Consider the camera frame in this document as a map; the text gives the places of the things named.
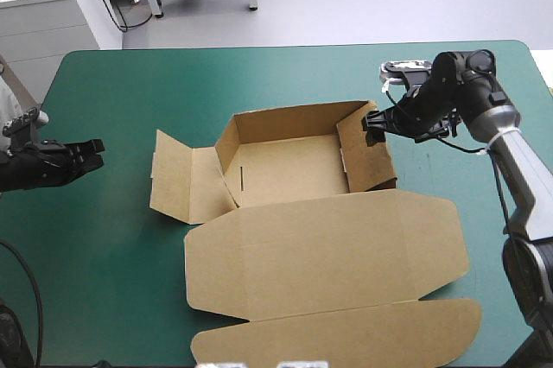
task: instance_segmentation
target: cardboard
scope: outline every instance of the cardboard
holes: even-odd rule
[[[365,143],[361,118],[375,108],[354,101],[240,113],[214,148],[157,131],[150,206],[199,224],[238,206],[395,187],[386,144]]]
[[[431,368],[459,358],[478,331],[470,299],[391,305],[251,322],[196,335],[198,361],[244,361],[249,368],[283,360],[328,361],[330,367]]]
[[[392,189],[239,208],[185,237],[187,299],[251,322],[199,333],[193,354],[250,368],[443,365],[480,308],[419,299],[467,270],[448,200]]]

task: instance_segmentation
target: black cable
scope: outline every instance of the black cable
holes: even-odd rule
[[[5,240],[2,240],[1,238],[0,238],[0,245],[4,246],[9,252],[11,252],[11,254],[15,256],[15,258],[17,259],[21,267],[23,267],[23,270],[25,270],[25,273],[27,274],[27,277],[31,282],[31,286],[33,287],[33,293],[35,294],[35,301],[36,301],[36,315],[38,319],[38,336],[36,339],[35,368],[40,368],[41,358],[42,358],[42,337],[43,337],[43,331],[44,331],[41,291],[38,289],[38,283],[36,282],[35,275],[33,275],[33,271],[31,270],[27,262],[25,262],[25,259],[19,253],[19,251],[17,251],[13,245],[11,245]]]
[[[126,33],[129,31],[129,29],[133,29],[135,27],[140,27],[141,25],[144,25],[146,22],[148,22],[151,17],[153,16],[152,14],[149,15],[148,19],[146,19],[145,21],[143,22],[140,22],[136,25],[127,25],[126,21],[124,20],[124,17],[123,17],[123,14],[121,13],[121,10],[119,11],[119,13],[121,13],[121,17],[123,17],[123,21],[124,21],[124,26],[121,26],[119,25],[118,21],[116,20],[116,18],[113,16],[113,14],[111,13],[111,10],[110,10],[110,7],[108,6],[107,2],[105,0],[102,0],[102,3],[104,4],[104,7],[105,7],[105,10],[107,11],[108,15],[110,16],[111,18],[111,21],[113,22],[113,24],[117,27],[117,29],[119,31],[121,31],[122,33]]]
[[[482,150],[485,149],[485,148],[476,148],[476,149],[463,148],[462,146],[457,146],[457,145],[455,145],[451,142],[446,141],[444,138],[439,137],[439,136],[436,136],[434,139],[436,141],[439,141],[439,142],[443,143],[444,145],[448,145],[450,148],[458,149],[461,152],[464,152],[466,154],[478,154],[479,152],[481,152]]]
[[[498,191],[499,196],[499,203],[501,204],[501,212],[503,213],[503,219],[505,220],[505,229],[507,231],[507,235],[509,236],[509,243],[512,244],[512,250],[514,252],[515,256],[515,262],[517,263],[518,272],[520,273],[520,278],[523,281],[524,288],[527,291],[531,291],[531,286],[528,284],[527,280],[524,278],[524,266],[522,265],[522,261],[520,258],[520,253],[518,251],[519,247],[514,240],[514,237],[512,236],[512,230],[511,226],[509,225],[509,210],[507,208],[507,203],[505,202],[505,196],[503,194],[503,186],[501,185],[501,179],[499,178],[499,165],[497,161],[495,160],[495,153],[491,150],[488,151],[488,154],[490,155],[490,160],[492,161],[492,167],[493,167],[493,177],[495,178],[495,187]],[[550,318],[545,314],[543,309],[540,307],[539,299],[536,300],[536,310],[539,313],[540,318],[542,318],[542,321],[544,325],[546,326],[547,330],[550,331],[551,335],[553,335],[553,325],[551,324]]]
[[[144,21],[142,21],[138,24],[135,24],[135,25],[127,25],[127,22],[124,18],[124,14],[121,11],[121,9],[119,8],[119,4],[117,3],[117,1],[114,1],[113,3],[115,4],[115,8],[118,10],[119,15],[121,16],[121,19],[123,20],[123,27],[126,28],[126,29],[135,29],[136,27],[140,27],[140,26],[144,25],[146,22],[148,22],[149,20],[151,20],[152,16],[154,16],[152,13],[150,13],[149,17],[147,19],[145,19]]]

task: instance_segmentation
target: white desk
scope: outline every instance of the white desk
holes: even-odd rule
[[[122,41],[101,0],[0,0],[0,54],[37,102],[66,54]]]

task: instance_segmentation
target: cardboard flap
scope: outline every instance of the cardboard flap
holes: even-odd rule
[[[389,180],[395,187],[396,172],[386,143],[367,146],[361,124],[363,117],[376,109],[376,104],[369,102],[336,124],[351,193],[367,191]]]
[[[205,223],[236,208],[215,148],[191,149],[158,130],[149,206],[189,224]]]
[[[280,141],[336,133],[336,124],[366,101],[320,103],[234,115],[241,143]]]
[[[451,201],[383,190],[240,208],[188,233],[185,268],[192,308],[268,320],[418,299],[468,258]]]
[[[240,361],[249,368],[295,360],[429,368],[460,357],[480,317],[478,302],[469,299],[411,301],[214,329],[197,334],[191,348],[198,363]]]
[[[150,208],[188,223],[191,181],[192,149],[158,130],[152,162]]]

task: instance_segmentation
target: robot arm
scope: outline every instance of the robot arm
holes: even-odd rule
[[[383,142],[385,132],[419,143],[455,136],[462,119],[486,143],[516,205],[505,226],[505,273],[534,328],[506,366],[545,366],[553,362],[553,175],[522,137],[520,115],[495,74],[488,50],[440,53],[432,65],[388,62],[381,67],[386,85],[403,84],[407,92],[397,103],[391,99],[392,107],[368,113],[363,128],[368,144]]]
[[[41,114],[33,108],[3,127],[11,144],[7,151],[0,151],[0,193],[66,185],[104,165],[98,155],[104,150],[99,139],[65,144],[40,141]]]

